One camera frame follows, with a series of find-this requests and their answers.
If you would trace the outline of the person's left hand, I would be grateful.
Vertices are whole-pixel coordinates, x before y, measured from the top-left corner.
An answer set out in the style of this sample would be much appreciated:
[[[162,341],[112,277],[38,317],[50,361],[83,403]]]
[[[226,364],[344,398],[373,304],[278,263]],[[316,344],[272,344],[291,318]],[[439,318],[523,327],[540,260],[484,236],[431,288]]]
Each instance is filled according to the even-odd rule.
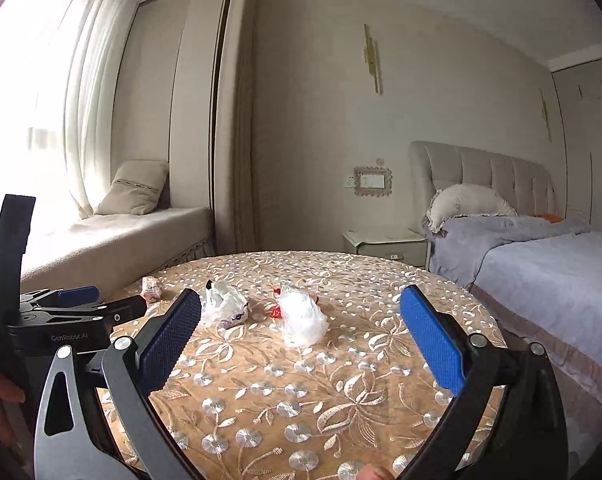
[[[0,372],[0,442],[19,462],[22,460],[22,448],[11,426],[4,404],[21,404],[24,400],[24,391]]]

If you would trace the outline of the person's right hand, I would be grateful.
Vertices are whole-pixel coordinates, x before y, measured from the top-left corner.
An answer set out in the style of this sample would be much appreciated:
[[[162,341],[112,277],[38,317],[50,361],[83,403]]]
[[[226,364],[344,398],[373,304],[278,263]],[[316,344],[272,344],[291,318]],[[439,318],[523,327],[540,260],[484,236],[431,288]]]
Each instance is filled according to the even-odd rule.
[[[357,480],[394,480],[391,471],[382,466],[367,464],[361,468],[356,477]]]

